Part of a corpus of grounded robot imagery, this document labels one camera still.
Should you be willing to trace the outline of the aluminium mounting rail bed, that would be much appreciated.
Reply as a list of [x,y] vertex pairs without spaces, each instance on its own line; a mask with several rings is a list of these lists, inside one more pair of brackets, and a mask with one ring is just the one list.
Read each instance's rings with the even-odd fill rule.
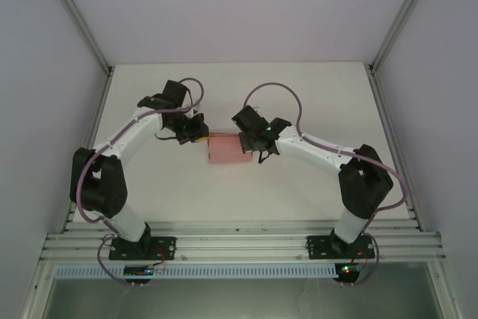
[[[307,262],[306,239],[328,235],[334,222],[152,222],[152,234],[173,236],[175,262],[292,263]],[[445,251],[437,232],[424,232],[416,220],[376,220],[375,237],[382,262],[442,261]],[[93,263],[101,239],[108,233],[99,224],[70,222],[64,232],[49,234],[40,259],[57,264]]]

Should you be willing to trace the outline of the pink paper box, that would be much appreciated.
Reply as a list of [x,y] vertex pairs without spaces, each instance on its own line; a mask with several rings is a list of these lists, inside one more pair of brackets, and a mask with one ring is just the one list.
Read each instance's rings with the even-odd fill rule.
[[252,161],[251,153],[244,153],[237,133],[211,133],[208,139],[209,164],[240,164]]

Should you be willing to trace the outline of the aluminium frame post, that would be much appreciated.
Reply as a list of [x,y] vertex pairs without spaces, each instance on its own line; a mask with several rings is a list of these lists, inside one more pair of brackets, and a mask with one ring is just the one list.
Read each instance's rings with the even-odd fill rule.
[[420,0],[403,0],[375,57],[370,63],[370,72],[372,75],[377,74],[378,71],[381,70],[419,1]]
[[103,51],[100,49],[92,31],[90,30],[90,27],[82,16],[81,11],[79,10],[75,1],[60,0],[60,2],[97,64],[101,67],[106,75],[110,75],[112,66],[109,64],[103,54]]

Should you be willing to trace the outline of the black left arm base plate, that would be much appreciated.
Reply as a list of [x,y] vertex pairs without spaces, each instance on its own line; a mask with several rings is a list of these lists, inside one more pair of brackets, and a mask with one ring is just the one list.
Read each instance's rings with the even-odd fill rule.
[[111,242],[108,259],[111,261],[173,260],[175,253],[176,237],[151,237],[139,242],[115,238]]

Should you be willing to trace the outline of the grey metal lower panel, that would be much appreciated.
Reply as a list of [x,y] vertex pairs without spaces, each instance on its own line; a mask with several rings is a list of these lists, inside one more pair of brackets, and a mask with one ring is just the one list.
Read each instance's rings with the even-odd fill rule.
[[443,319],[428,285],[322,279],[58,280],[45,319]]

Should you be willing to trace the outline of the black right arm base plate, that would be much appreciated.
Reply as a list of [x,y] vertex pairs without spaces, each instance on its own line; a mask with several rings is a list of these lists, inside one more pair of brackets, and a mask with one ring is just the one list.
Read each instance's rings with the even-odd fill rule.
[[343,242],[335,235],[311,235],[307,237],[305,247],[310,259],[376,258],[373,242],[365,235],[360,235],[351,244]]

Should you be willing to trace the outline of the aluminium table side rail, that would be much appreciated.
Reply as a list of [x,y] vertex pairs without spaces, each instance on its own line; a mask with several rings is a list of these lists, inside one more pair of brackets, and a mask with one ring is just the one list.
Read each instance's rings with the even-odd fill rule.
[[382,87],[379,83],[378,78],[373,72],[371,65],[364,65],[365,71],[367,73],[367,78],[370,83],[370,88],[376,103],[377,110],[379,112],[379,117],[382,122],[382,127],[385,131],[385,136],[388,142],[388,147],[391,151],[392,161],[394,163],[395,170],[401,175],[402,179],[406,183],[407,187],[407,197],[406,197],[406,207],[413,220],[417,222],[419,230],[423,229],[422,223],[420,222],[419,208],[415,204],[415,194],[413,191],[413,186],[410,182],[409,171],[406,167],[404,157],[399,145],[397,132],[395,130],[391,113],[388,109],[388,105],[385,101],[385,97],[382,93]]
[[[99,98],[97,99],[96,104],[93,106],[93,117],[88,127],[86,137],[81,144],[81,147],[91,148],[95,143],[99,124],[100,124],[102,114],[105,108],[105,103],[106,103],[108,93],[111,87],[111,82],[113,80],[115,69],[116,69],[115,66],[111,66],[108,69],[108,74],[105,77],[105,81],[104,81],[102,90],[99,94]],[[60,234],[63,234],[66,231],[69,223],[72,221],[75,215],[76,207],[77,207],[76,203],[69,200],[68,207],[66,209],[65,219],[59,231]]]

